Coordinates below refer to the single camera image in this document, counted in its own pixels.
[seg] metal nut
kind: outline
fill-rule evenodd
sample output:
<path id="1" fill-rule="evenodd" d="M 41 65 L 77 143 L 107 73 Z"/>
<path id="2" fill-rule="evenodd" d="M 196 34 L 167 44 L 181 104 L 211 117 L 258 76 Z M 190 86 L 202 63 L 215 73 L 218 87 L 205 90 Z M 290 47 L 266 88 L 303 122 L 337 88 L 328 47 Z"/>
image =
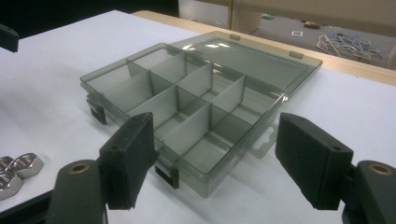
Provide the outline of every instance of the metal nut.
<path id="1" fill-rule="evenodd" d="M 14 160 L 12 158 L 10 158 L 10 157 L 2 157 L 2 158 L 0 158 L 0 173 L 6 171 L 8 166 L 13 161 Z"/>
<path id="2" fill-rule="evenodd" d="M 0 201 L 16 194 L 22 185 L 23 180 L 11 171 L 0 173 Z"/>
<path id="3" fill-rule="evenodd" d="M 31 176 L 37 175 L 44 162 L 40 160 L 34 153 L 27 153 L 19 156 L 15 161 L 9 165 L 9 170 L 14 172 L 21 179 L 27 179 Z"/>

